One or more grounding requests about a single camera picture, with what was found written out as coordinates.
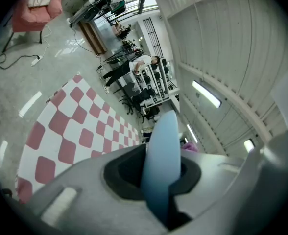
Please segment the gray floor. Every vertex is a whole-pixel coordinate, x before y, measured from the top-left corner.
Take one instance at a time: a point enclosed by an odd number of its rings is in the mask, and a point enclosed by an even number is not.
[[[52,30],[52,35],[46,38],[50,47],[38,64],[32,67],[34,58],[26,57],[7,70],[0,69],[0,145],[3,141],[8,142],[0,167],[0,183],[2,187],[12,190],[23,146],[35,120],[45,107],[46,100],[78,73],[120,116],[138,130],[141,129],[136,115],[127,115],[125,106],[118,102],[121,94],[106,94],[103,90],[96,73],[99,58],[79,45],[74,45],[74,32],[66,22],[66,15],[61,14],[48,25]],[[78,28],[76,30],[76,39],[80,41],[83,34]],[[43,36],[48,33],[49,30],[45,28]],[[0,27],[0,53],[10,34],[10,24]],[[15,34],[6,52],[7,61],[2,65],[8,66],[21,55],[42,55],[47,45],[45,42],[38,43],[38,40],[39,32]],[[91,49],[88,43],[83,41],[84,39],[80,41],[82,45]],[[23,118],[19,117],[19,110],[38,91],[42,96]]]

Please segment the pink armchair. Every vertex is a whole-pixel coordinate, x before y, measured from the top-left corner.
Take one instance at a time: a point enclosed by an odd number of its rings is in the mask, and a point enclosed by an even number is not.
[[[6,51],[15,32],[40,31],[40,43],[42,43],[42,30],[45,25],[62,13],[61,0],[50,0],[48,6],[31,9],[27,4],[28,0],[17,1],[12,15],[12,34],[2,52]]]

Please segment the checkered rug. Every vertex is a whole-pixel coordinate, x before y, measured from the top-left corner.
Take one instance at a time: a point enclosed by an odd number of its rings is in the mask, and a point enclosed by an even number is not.
[[[138,131],[80,76],[48,100],[24,146],[16,191],[26,203],[71,165],[139,144]]]

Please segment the blue plastic blade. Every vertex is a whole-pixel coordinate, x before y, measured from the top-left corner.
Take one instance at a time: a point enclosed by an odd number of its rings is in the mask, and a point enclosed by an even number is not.
[[[164,224],[167,220],[169,186],[180,178],[180,171],[178,122],[175,112],[170,111],[155,125],[141,180],[147,206]]]

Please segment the ceiling light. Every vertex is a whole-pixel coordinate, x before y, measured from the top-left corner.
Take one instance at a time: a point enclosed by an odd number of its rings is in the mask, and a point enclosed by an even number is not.
[[[187,127],[188,127],[189,131],[191,132],[191,135],[192,135],[192,137],[194,138],[195,143],[197,143],[197,142],[198,142],[198,141],[197,141],[197,138],[196,138],[196,136],[194,135],[194,132],[192,131],[191,127],[190,127],[189,125],[187,125]]]
[[[37,99],[42,95],[41,92],[37,92],[19,111],[19,117],[23,118],[26,112],[31,108]]]
[[[247,150],[247,152],[250,152],[252,149],[254,149],[255,145],[253,144],[252,140],[249,139],[249,140],[246,140],[244,142],[244,146],[245,146],[245,149]]]
[[[193,81],[192,85],[195,89],[202,93],[213,105],[215,105],[216,108],[219,108],[221,106],[221,102],[199,83]]]

